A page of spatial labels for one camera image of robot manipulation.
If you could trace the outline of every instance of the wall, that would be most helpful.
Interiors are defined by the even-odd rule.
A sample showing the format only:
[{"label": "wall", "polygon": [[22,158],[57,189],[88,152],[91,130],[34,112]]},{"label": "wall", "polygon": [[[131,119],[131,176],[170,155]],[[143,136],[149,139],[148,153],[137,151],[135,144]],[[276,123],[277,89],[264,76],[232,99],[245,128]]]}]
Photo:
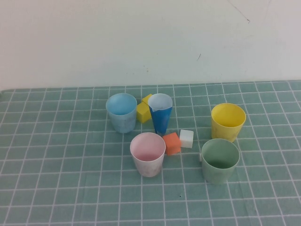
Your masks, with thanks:
[{"label": "wall", "polygon": [[0,0],[0,89],[297,79],[300,9],[299,0]]}]

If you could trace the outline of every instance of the toy block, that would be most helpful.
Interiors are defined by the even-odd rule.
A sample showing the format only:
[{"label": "toy block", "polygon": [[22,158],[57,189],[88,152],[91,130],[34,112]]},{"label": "toy block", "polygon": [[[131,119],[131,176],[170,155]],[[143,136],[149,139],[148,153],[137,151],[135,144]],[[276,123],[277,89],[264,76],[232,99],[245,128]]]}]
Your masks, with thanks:
[{"label": "toy block", "polygon": [[145,123],[147,120],[151,119],[150,107],[144,102],[141,102],[137,106],[137,119],[141,123]]},{"label": "toy block", "polygon": [[144,103],[146,103],[147,105],[149,105],[148,104],[148,101],[149,101],[149,98],[152,96],[152,94],[149,94],[149,95],[147,95],[145,98],[142,98],[142,102],[144,102]]},{"label": "toy block", "polygon": [[163,136],[166,144],[167,155],[176,154],[181,151],[181,141],[176,133]]},{"label": "toy block", "polygon": [[192,148],[193,131],[182,129],[180,132],[181,147]]}]

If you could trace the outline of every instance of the cup rim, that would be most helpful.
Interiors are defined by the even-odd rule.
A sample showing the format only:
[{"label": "cup rim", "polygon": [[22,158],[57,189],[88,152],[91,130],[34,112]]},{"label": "cup rim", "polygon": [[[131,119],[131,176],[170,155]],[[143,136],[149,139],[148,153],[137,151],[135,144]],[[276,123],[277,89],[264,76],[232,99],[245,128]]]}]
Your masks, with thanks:
[{"label": "cup rim", "polygon": [[[163,153],[160,155],[160,157],[158,157],[158,158],[156,158],[156,159],[154,159],[154,160],[152,160],[152,161],[143,161],[143,160],[140,160],[140,159],[136,158],[136,157],[133,155],[132,149],[131,149],[132,142],[133,142],[137,137],[142,136],[142,135],[147,134],[147,133],[155,134],[157,137],[161,138],[161,140],[162,140],[163,143],[164,143],[164,151],[163,151]],[[163,139],[160,135],[158,135],[157,133],[152,133],[152,132],[145,132],[145,133],[140,133],[140,134],[138,134],[136,137],[134,137],[134,138],[132,139],[131,144],[130,144],[130,153],[131,153],[132,157],[135,158],[135,159],[137,159],[137,160],[139,160],[139,161],[142,161],[142,162],[154,162],[154,161],[160,159],[163,155],[165,155],[165,150],[166,150],[166,144],[165,144],[164,139]]]},{"label": "cup rim", "polygon": [[[243,113],[244,113],[244,115],[245,115],[244,121],[243,121],[241,124],[239,124],[238,126],[232,126],[232,127],[229,127],[229,126],[223,126],[223,125],[219,124],[217,121],[214,120],[214,118],[213,118],[213,116],[212,116],[212,111],[214,110],[214,108],[216,108],[217,106],[220,106],[220,105],[234,105],[234,106],[238,107],[241,111],[243,111]],[[232,103],[221,103],[221,104],[216,105],[214,108],[212,108],[212,110],[211,110],[211,118],[212,118],[212,120],[213,120],[216,124],[218,124],[218,125],[220,125],[220,126],[222,126],[222,127],[224,127],[224,128],[237,128],[237,127],[240,127],[241,125],[243,125],[243,124],[246,122],[246,113],[245,113],[245,111],[244,111],[240,106],[238,106],[238,105],[236,105],[236,104],[232,104]]]},{"label": "cup rim", "polygon": [[[108,102],[109,102],[109,100],[110,100],[112,97],[118,96],[118,95],[126,95],[126,96],[132,97],[132,98],[136,101],[136,107],[135,107],[132,111],[130,111],[129,113],[127,113],[127,114],[121,114],[121,115],[120,115],[120,114],[114,114],[114,113],[110,112],[110,111],[108,110]],[[126,116],[126,115],[128,115],[128,114],[131,114],[133,111],[136,111],[136,108],[137,108],[137,99],[136,99],[133,95],[128,94],[128,93],[117,93],[117,94],[114,94],[113,96],[110,96],[109,99],[105,102],[105,109],[107,110],[107,112],[110,113],[110,114],[112,114],[112,115],[115,115],[115,116]]]},{"label": "cup rim", "polygon": [[165,94],[165,93],[156,93],[156,94],[154,94],[154,95],[152,95],[149,99],[148,99],[148,105],[149,105],[149,101],[150,100],[152,100],[153,98],[156,98],[157,96],[164,96],[164,97],[166,97],[166,98],[168,98],[168,100],[169,101],[171,101],[171,106],[169,106],[169,107],[166,107],[166,108],[164,108],[164,109],[160,109],[160,110],[166,110],[166,109],[169,109],[169,108],[171,108],[171,107],[173,107],[173,99],[169,96],[169,95],[167,95],[167,94]]},{"label": "cup rim", "polygon": [[236,145],[233,144],[232,142],[226,140],[226,139],[215,138],[215,139],[208,140],[206,143],[204,143],[203,147],[204,147],[206,144],[208,144],[208,143],[210,143],[210,142],[213,142],[214,140],[225,140],[225,141],[227,141],[228,143],[230,143],[231,145],[233,145],[233,146],[235,147],[235,149],[237,150],[237,152],[238,152],[238,160],[237,160],[237,162],[236,162],[233,166],[231,166],[231,167],[229,167],[229,168],[223,168],[223,169],[221,169],[221,168],[217,168],[217,167],[212,166],[211,164],[209,164],[209,163],[206,161],[206,159],[204,158],[203,154],[201,153],[201,155],[202,155],[202,162],[205,161],[209,166],[211,166],[211,167],[213,167],[213,168],[215,168],[215,169],[218,169],[218,170],[228,170],[228,169],[231,169],[231,168],[233,168],[233,167],[236,167],[236,165],[238,164],[238,162],[239,162],[239,160],[240,160],[240,152],[239,152],[239,149],[236,147]]}]

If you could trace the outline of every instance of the cup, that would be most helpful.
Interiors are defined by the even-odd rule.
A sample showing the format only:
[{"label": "cup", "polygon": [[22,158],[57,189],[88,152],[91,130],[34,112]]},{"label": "cup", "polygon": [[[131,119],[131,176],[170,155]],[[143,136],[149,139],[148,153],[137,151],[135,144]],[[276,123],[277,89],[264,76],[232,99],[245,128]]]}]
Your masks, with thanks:
[{"label": "cup", "polygon": [[224,103],[211,111],[211,136],[233,142],[246,121],[246,113],[237,105]]},{"label": "cup", "polygon": [[164,135],[173,109],[173,100],[169,95],[157,93],[149,98],[148,105],[155,133]]},{"label": "cup", "polygon": [[154,177],[162,169],[165,142],[155,133],[141,133],[134,137],[130,151],[139,173],[144,177]]},{"label": "cup", "polygon": [[201,158],[204,178],[211,184],[219,185],[231,177],[240,155],[232,142],[212,139],[203,145]]},{"label": "cup", "polygon": [[136,125],[137,100],[130,94],[118,93],[111,96],[105,105],[111,123],[118,133],[128,133]]}]

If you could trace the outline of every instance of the yellow cup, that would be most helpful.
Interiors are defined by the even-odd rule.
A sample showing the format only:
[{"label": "yellow cup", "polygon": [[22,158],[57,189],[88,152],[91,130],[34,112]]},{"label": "yellow cup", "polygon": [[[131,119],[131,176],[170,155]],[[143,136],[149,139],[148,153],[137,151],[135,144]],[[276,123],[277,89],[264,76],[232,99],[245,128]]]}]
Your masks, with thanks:
[{"label": "yellow cup", "polygon": [[246,121],[245,111],[237,105],[224,103],[211,111],[211,136],[233,142]]}]

